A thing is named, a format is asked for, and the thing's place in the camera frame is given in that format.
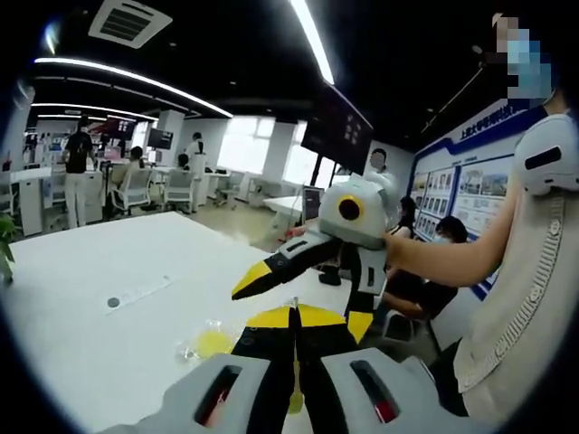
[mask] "potted plant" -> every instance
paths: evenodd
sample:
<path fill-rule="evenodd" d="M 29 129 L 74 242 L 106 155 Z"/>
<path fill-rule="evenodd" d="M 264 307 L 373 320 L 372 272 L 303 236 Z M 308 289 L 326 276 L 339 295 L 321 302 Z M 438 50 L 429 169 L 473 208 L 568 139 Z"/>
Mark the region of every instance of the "potted plant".
<path fill-rule="evenodd" d="M 0 214 L 0 275 L 5 285 L 10 285 L 13 280 L 10 262 L 14 262 L 14 256 L 10 250 L 10 243 L 16 234 L 14 220 L 7 214 Z"/>

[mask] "ceiling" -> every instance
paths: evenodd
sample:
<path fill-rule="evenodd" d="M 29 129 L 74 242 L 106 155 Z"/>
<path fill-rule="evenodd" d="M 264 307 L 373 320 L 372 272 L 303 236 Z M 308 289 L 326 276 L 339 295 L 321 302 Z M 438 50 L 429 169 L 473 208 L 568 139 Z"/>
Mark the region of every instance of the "ceiling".
<path fill-rule="evenodd" d="M 52 17 L 61 25 L 59 57 L 132 71 L 234 115 L 287 120 L 310 115 L 321 78 L 289 0 L 144 0 L 173 22 L 138 50 L 88 35 L 100 0 L 54 3 Z M 377 140 L 416 151 L 504 97 L 506 74 L 491 65 L 445 107 L 479 71 L 484 55 L 472 46 L 484 52 L 493 48 L 489 8 L 424 3 L 418 14 L 414 2 L 308 0 L 308 5 L 336 86 L 374 125 Z M 50 54 L 39 47 L 36 55 Z M 36 88 L 35 102 L 222 116 L 103 71 L 34 64 L 28 76 Z M 33 113 L 56 112 L 62 109 L 36 108 Z"/>

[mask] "white vest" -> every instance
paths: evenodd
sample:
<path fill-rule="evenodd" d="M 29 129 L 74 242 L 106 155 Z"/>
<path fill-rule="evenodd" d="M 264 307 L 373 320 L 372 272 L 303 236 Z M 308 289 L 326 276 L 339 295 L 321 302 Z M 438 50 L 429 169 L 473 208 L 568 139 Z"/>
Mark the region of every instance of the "white vest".
<path fill-rule="evenodd" d="M 579 194 L 523 192 L 497 282 L 454 359 L 471 417 L 501 423 L 522 404 L 565 334 L 578 282 Z"/>

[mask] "air conditioning vent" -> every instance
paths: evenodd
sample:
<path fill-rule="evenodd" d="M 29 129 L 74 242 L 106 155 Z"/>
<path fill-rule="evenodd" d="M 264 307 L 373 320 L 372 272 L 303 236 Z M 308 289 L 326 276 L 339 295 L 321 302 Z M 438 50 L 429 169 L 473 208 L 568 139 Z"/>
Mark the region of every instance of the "air conditioning vent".
<path fill-rule="evenodd" d="M 173 19 L 131 0 L 105 0 L 90 26 L 89 36 L 140 48 Z"/>

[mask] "wall display board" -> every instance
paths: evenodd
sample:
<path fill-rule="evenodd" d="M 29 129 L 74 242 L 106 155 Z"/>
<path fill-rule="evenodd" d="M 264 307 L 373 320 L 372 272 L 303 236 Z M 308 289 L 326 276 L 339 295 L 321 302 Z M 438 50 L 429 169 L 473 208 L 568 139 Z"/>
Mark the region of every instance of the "wall display board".
<path fill-rule="evenodd" d="M 545 116 L 522 100 L 497 101 L 476 117 L 420 151 L 408 194 L 416 201 L 415 232 L 431 241 L 441 218 L 453 215 L 476 240 L 489 227 L 505 199 L 515 146 Z M 491 290 L 498 270 L 472 288 L 479 299 Z"/>

